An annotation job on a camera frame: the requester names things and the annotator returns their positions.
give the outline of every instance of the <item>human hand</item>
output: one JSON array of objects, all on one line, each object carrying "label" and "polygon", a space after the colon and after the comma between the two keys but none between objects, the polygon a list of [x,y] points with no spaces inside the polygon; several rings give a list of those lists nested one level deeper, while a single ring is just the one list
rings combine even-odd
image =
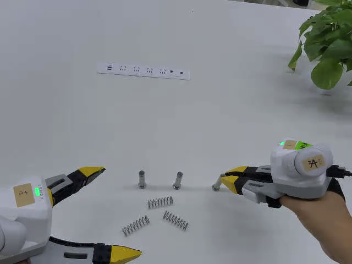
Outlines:
[{"label": "human hand", "polygon": [[352,218],[340,195],[327,191],[314,200],[283,196],[280,203],[297,215],[331,259],[352,263]]}]

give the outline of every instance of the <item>metal spring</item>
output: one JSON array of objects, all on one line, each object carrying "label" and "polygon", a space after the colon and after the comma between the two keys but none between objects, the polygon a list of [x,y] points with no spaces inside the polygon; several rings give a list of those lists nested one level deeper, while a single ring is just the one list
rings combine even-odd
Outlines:
[{"label": "metal spring", "polygon": [[134,231],[140,229],[141,227],[150,223],[148,216],[142,216],[137,221],[134,221],[132,224],[128,224],[126,227],[122,228],[122,232],[127,235],[133,233]]},{"label": "metal spring", "polygon": [[174,225],[178,226],[180,229],[186,231],[188,227],[188,222],[184,221],[183,219],[179,218],[178,216],[165,211],[163,219],[173,223]]},{"label": "metal spring", "polygon": [[148,200],[148,207],[149,209],[151,209],[151,208],[157,208],[165,205],[172,205],[173,203],[174,203],[174,199],[172,198],[172,196],[169,196],[169,197]]}]

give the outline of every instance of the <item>silver peg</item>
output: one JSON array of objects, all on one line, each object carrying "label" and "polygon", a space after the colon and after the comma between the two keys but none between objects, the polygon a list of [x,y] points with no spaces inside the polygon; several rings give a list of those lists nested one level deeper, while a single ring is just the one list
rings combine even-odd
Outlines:
[{"label": "silver peg", "polygon": [[216,182],[213,184],[213,191],[219,191],[220,190],[220,185],[221,185],[221,178],[225,177],[225,174],[220,174],[219,178],[216,180]]},{"label": "silver peg", "polygon": [[144,170],[141,170],[141,171],[139,172],[139,183],[138,183],[138,187],[139,187],[139,189],[144,189],[145,186],[147,186],[147,184],[145,183]]},{"label": "silver peg", "polygon": [[182,172],[178,172],[178,173],[177,173],[176,181],[175,181],[175,183],[172,185],[175,190],[178,190],[178,189],[181,188],[182,176],[183,176],[183,173],[182,173]]}]

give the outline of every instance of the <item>green plant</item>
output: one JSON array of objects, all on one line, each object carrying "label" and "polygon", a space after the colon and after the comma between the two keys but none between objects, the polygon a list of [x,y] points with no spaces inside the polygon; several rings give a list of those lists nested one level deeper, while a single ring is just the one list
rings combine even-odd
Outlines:
[{"label": "green plant", "polygon": [[302,47],[310,61],[319,61],[311,73],[313,83],[325,90],[335,87],[344,67],[347,72],[352,70],[352,2],[341,0],[302,24],[298,48],[288,64],[293,71]]}]

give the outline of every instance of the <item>power strip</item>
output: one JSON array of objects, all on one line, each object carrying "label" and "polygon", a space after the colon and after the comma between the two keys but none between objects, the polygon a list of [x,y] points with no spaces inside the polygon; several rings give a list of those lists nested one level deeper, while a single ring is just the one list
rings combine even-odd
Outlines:
[{"label": "power strip", "polygon": [[127,65],[116,62],[98,63],[97,72],[103,74],[131,75],[154,78],[190,80],[189,70],[168,67],[153,67],[141,65]]}]

